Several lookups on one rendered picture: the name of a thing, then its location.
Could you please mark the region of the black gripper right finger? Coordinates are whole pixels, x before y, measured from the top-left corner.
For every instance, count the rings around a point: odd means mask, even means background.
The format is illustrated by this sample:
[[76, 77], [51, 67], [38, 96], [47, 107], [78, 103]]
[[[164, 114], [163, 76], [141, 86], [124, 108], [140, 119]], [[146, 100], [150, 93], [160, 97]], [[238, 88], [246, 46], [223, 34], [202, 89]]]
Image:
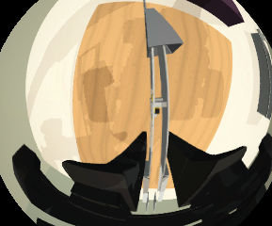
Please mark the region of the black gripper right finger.
[[208, 154], [168, 131], [167, 161], [178, 207], [189, 206], [189, 201], [210, 182], [215, 173], [240, 161], [247, 150], [248, 147], [241, 146], [220, 154]]

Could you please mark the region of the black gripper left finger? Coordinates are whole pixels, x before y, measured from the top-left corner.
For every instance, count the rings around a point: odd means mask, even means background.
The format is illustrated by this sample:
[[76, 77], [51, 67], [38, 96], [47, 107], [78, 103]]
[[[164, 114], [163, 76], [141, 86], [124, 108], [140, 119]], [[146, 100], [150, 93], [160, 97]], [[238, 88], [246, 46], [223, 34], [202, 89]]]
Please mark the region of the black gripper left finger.
[[63, 161], [61, 166], [79, 184], [116, 191], [123, 195], [132, 212], [138, 210], [147, 158], [147, 135], [140, 133], [124, 152], [108, 163]]

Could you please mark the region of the light brown wooden board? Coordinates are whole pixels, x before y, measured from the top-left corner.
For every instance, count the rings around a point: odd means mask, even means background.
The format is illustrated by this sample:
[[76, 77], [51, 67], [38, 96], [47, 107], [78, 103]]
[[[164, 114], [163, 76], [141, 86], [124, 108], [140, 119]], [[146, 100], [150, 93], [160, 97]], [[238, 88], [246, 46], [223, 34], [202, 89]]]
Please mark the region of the light brown wooden board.
[[[232, 82], [232, 42], [196, 16], [146, 3], [180, 35], [184, 45], [166, 54], [169, 131], [207, 150], [222, 121]], [[72, 83], [72, 123], [80, 162], [108, 163], [147, 135], [150, 161], [151, 64], [140, 1], [100, 4], [80, 42]], [[151, 120], [152, 139], [152, 120]], [[162, 106], [153, 121], [150, 188], [161, 169]]]

